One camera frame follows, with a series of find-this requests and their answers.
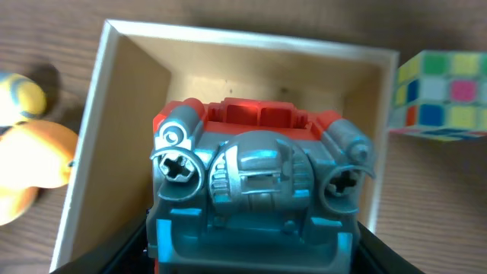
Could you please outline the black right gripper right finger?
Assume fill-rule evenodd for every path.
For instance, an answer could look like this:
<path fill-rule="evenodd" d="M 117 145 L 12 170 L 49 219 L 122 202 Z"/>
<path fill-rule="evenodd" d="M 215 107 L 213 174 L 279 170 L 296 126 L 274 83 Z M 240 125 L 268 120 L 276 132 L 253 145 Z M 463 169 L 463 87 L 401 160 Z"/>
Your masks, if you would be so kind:
<path fill-rule="evenodd" d="M 425 274 L 388 247 L 362 223 L 355 253 L 355 274 Z"/>

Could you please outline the red grey toy truck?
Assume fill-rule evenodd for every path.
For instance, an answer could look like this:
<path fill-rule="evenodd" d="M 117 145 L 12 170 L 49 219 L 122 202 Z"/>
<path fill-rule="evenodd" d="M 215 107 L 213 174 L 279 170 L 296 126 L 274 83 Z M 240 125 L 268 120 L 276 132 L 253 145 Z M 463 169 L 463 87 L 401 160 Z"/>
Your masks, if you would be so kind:
<path fill-rule="evenodd" d="M 347 273 L 371 140 L 332 110 L 172 101 L 153 120 L 157 273 Z"/>

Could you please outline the orange toy dinosaur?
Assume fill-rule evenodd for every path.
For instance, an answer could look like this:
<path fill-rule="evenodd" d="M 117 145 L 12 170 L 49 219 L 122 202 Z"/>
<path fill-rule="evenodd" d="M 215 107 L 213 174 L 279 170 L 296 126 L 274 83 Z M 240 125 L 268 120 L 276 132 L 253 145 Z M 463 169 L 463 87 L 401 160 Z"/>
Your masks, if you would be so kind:
<path fill-rule="evenodd" d="M 1 224 L 23 215 L 41 189 L 69 182 L 78 135 L 50 121 L 33 120 L 1 135 Z"/>

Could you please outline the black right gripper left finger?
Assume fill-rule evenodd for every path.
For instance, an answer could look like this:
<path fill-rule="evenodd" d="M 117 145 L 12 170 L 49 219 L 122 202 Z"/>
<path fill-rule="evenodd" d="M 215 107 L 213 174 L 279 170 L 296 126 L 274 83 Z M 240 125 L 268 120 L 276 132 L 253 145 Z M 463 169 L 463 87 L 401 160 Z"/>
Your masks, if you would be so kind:
<path fill-rule="evenodd" d="M 143 218 L 134 219 L 113 236 L 76 260 L 51 271 L 52 274 L 103 273 L 109 269 L 145 228 Z"/>

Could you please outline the multicolour puzzle cube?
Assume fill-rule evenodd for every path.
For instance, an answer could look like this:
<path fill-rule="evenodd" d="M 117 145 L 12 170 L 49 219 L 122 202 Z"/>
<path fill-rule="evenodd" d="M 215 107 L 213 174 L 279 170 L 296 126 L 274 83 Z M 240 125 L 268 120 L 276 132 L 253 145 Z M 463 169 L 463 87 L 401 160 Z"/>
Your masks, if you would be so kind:
<path fill-rule="evenodd" d="M 486 136 L 486 52 L 423 50 L 396 71 L 388 129 L 441 142 Z"/>

